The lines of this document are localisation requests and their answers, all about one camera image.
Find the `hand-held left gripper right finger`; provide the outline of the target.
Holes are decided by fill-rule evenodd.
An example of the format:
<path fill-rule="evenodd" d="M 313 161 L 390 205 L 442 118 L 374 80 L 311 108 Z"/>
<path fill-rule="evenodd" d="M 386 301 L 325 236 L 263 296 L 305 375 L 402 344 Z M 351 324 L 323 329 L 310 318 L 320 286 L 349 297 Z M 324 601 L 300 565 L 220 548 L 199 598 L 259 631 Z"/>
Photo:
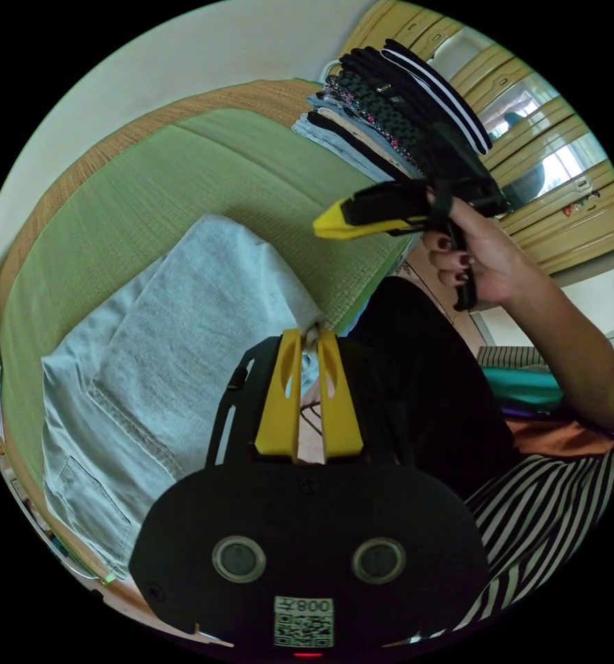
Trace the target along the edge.
<path fill-rule="evenodd" d="M 324 460 L 335 463 L 359 456 L 363 439 L 334 332 L 320 333 L 317 358 Z"/>

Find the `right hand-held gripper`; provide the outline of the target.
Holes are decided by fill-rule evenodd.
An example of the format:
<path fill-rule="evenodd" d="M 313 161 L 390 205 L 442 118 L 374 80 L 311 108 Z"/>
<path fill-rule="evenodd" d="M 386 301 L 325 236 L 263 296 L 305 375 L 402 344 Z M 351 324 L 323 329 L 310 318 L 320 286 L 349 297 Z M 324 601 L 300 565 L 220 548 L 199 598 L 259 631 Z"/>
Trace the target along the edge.
<path fill-rule="evenodd" d="M 349 240 L 434 231 L 445 235 L 452 249 L 466 251 L 463 231 L 449 217 L 454 198 L 486 217 L 508 211 L 501 188 L 458 132 L 430 126 L 420 157 L 421 178 L 379 183 L 334 204 L 314 221 L 315 236 Z"/>

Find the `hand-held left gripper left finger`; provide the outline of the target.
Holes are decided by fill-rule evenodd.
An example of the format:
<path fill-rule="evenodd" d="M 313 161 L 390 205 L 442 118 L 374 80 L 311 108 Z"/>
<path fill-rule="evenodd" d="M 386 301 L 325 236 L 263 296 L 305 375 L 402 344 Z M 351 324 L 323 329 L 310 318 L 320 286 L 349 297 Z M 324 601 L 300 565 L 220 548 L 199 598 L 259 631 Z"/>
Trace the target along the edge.
<path fill-rule="evenodd" d="M 296 464 L 301 402 L 301 333 L 283 332 L 270 374 L 254 446 L 260 457 Z"/>

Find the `person's right hand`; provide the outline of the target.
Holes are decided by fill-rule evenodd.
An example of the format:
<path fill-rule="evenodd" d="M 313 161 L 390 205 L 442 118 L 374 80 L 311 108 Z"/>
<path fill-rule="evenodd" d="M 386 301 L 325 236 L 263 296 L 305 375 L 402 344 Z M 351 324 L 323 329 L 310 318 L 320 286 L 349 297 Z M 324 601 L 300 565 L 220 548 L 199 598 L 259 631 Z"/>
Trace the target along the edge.
<path fill-rule="evenodd" d="M 449 238 L 435 230 L 422 236 L 429 262 L 444 285 L 473 281 L 480 300 L 505 306 L 534 295 L 549 280 L 494 219 L 457 198 L 449 219 L 463 231 L 464 249 L 453 248 Z"/>

